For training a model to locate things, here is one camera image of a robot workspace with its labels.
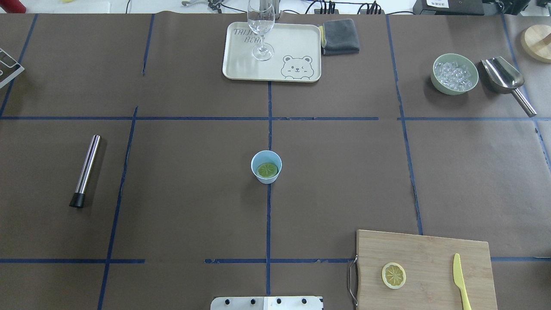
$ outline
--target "red cylinder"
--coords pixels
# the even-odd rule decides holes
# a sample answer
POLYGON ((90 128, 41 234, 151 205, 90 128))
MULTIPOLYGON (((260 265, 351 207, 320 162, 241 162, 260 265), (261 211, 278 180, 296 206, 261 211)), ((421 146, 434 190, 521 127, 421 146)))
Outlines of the red cylinder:
POLYGON ((19 0, 0 0, 0 7, 6 13, 25 13, 27 8, 19 0))

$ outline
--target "wine glass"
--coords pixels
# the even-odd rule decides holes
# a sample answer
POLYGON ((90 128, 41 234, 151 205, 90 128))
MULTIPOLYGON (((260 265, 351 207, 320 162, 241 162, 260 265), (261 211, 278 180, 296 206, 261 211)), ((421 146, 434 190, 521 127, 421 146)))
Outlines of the wine glass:
POLYGON ((252 56, 256 60, 267 61, 274 56, 274 48, 272 45, 264 43, 264 35, 274 27, 275 15, 273 0, 249 0, 247 11, 249 27, 261 38, 261 42, 252 48, 252 56))

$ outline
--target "light blue cup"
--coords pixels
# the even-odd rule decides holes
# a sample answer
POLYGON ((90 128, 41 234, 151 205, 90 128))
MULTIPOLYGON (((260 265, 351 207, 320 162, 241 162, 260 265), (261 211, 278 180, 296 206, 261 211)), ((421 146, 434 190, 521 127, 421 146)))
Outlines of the light blue cup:
POLYGON ((251 160, 251 171, 255 175, 255 177, 264 184, 271 184, 273 183, 277 177, 279 176, 279 173, 281 172, 281 158, 279 158, 279 155, 277 155, 275 152, 272 151, 260 151, 256 153, 255 156, 253 156, 251 160), (265 163, 272 163, 277 167, 277 174, 274 175, 271 178, 263 178, 256 174, 256 169, 261 165, 265 163))
POLYGON ((430 74, 430 80, 432 81, 432 83, 433 83, 434 87, 436 87, 436 89, 438 89, 440 92, 442 92, 446 95, 461 95, 461 94, 466 93, 469 90, 473 89, 478 84, 478 70, 477 70, 476 66, 472 63, 472 61, 470 61, 469 59, 467 59, 467 58, 465 58, 465 57, 463 57, 459 54, 444 54, 444 55, 439 56, 434 61, 433 68, 432 68, 431 74, 430 74), (469 73, 471 74, 471 77, 469 77, 469 81, 471 81, 471 83, 473 84, 473 87, 471 87, 469 89, 466 89, 466 90, 457 91, 457 90, 453 90, 451 88, 448 88, 444 84, 440 83, 440 81, 438 81, 438 79, 436 78, 436 75, 434 73, 434 66, 439 62, 441 62, 441 63, 457 62, 457 64, 459 66, 465 65, 467 67, 467 70, 469 70, 469 73))

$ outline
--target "cutting board handle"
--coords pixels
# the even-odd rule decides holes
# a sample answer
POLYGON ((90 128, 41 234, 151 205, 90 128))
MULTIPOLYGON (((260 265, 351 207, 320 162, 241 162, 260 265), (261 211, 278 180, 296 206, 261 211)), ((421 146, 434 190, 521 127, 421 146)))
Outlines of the cutting board handle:
POLYGON ((356 266, 355 271, 356 271, 356 284, 357 284, 358 283, 358 264, 357 263, 358 263, 358 255, 356 255, 354 260, 352 260, 352 262, 350 262, 350 265, 348 266, 348 291, 350 292, 350 295, 352 296, 352 301, 354 302, 354 305, 356 307, 358 306, 358 299, 356 298, 354 293, 352 293, 352 267, 354 265, 356 266))

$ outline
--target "gray towel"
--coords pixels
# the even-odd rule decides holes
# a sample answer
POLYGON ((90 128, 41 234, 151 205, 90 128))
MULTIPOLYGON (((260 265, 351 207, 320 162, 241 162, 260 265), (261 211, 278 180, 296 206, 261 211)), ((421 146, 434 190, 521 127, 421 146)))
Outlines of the gray towel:
POLYGON ((360 52, 360 40, 356 32, 356 25, 351 19, 330 20, 323 23, 322 35, 325 37, 325 40, 322 39, 324 55, 360 52))

